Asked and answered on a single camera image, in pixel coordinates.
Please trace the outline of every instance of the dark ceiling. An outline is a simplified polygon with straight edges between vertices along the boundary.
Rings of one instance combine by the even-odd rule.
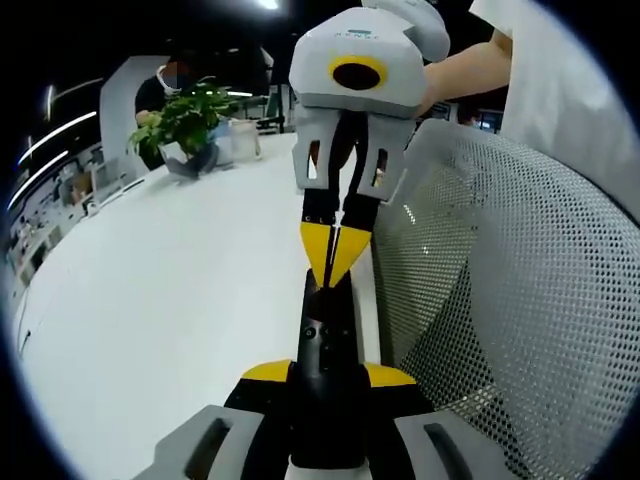
[[[258,0],[110,0],[108,2],[19,3],[22,34],[11,50],[17,72],[14,93],[19,112],[13,119],[12,155],[3,164],[6,180],[27,148],[56,127],[98,110],[100,83],[65,95],[44,119],[46,90],[62,92],[89,80],[107,79],[134,54],[171,54],[193,49],[207,58],[226,85],[261,93],[259,47],[274,58],[272,83],[286,82],[297,38],[336,13],[359,5],[357,0],[276,0],[266,10]],[[491,28],[467,12],[471,0],[440,1],[452,39],[452,52],[485,40]],[[504,92],[471,99],[477,106],[501,108]],[[97,117],[69,129],[34,152],[22,167],[37,169],[64,150],[73,155],[99,141]]]

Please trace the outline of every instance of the white table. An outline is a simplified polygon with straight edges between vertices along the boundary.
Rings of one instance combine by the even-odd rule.
[[[132,477],[158,440],[222,405],[244,371],[295,358],[308,261],[294,141],[261,138],[265,160],[197,182],[148,174],[80,222],[34,276],[18,309],[21,335],[32,332],[18,364],[83,478]],[[378,361],[369,251],[353,279],[365,357]]]

